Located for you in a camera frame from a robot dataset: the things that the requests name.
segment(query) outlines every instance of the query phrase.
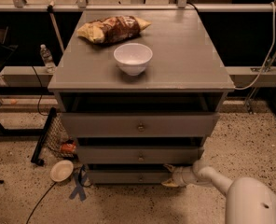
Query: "bottle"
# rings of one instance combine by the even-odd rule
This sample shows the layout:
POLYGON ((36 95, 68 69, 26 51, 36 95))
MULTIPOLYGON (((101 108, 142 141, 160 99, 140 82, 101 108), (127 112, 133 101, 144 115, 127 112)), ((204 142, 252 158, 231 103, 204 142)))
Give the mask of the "bottle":
POLYGON ((46 48, 45 44, 41 45, 41 51, 40 51, 42 60, 47 68, 48 73, 54 73, 56 65, 53 61, 52 54, 48 48, 46 48))

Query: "floor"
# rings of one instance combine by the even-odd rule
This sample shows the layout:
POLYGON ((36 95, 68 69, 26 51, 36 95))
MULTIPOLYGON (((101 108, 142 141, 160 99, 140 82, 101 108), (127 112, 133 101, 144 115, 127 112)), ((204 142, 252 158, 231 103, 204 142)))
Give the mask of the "floor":
MULTIPOLYGON (((0 122, 6 128, 41 128, 45 116, 35 111, 37 100, 6 100, 0 122)), ((43 100, 41 112, 50 104, 43 100)), ((254 177, 276 193, 276 116, 263 101, 247 113, 242 101, 225 101, 213 134, 205 143, 203 158, 231 179, 254 177)), ((35 138, 0 138, 0 223, 188 223, 221 224, 225 198, 214 188, 189 185, 106 185, 84 188, 86 199, 70 199, 76 182, 70 178, 52 186, 50 170, 60 160, 43 147, 42 167, 30 162, 35 138)), ((75 168, 81 163, 74 160, 75 168)))

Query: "white robotic arm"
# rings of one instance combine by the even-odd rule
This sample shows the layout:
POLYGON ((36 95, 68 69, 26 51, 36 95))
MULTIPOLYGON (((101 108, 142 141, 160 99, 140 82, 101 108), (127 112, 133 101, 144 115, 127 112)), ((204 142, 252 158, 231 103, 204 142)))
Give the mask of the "white robotic arm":
POLYGON ((276 224, 276 195, 258 180, 241 177, 232 181, 204 160, 191 167, 165 166, 172 178, 163 182, 164 186, 195 184, 217 188, 226 197, 226 224, 276 224))

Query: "bowl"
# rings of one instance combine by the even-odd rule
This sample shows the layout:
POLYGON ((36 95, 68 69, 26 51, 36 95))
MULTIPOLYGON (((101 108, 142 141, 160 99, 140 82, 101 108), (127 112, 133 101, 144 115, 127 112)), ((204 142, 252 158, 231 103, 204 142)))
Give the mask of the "bowl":
POLYGON ((137 76, 142 73, 152 57, 152 50, 139 43, 127 43, 114 51, 114 58, 118 67, 130 76, 137 76))
POLYGON ((73 170, 74 165, 71 161, 59 161, 52 167, 50 177, 54 182, 63 182, 73 170))

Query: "white cable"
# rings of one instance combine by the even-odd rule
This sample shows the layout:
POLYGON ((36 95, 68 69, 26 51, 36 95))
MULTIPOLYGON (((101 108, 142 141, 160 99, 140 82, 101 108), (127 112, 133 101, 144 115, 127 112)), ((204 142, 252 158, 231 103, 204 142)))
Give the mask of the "white cable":
POLYGON ((265 61, 262 63, 258 75, 251 82, 251 84, 248 85, 248 86, 246 86, 246 87, 235 87, 234 88, 235 90, 241 91, 241 90, 246 90, 246 89, 252 87, 257 82, 257 80, 259 79, 261 73, 264 71, 264 68, 266 67, 266 63, 267 63, 268 57, 269 57, 269 55, 270 55, 270 53, 271 53, 271 51, 272 51, 272 49, 274 47, 275 40, 276 40, 276 21, 275 21, 276 20, 276 6, 275 6, 275 4, 273 2, 271 2, 271 5, 272 5, 272 43, 271 43, 268 55, 266 56, 265 61))

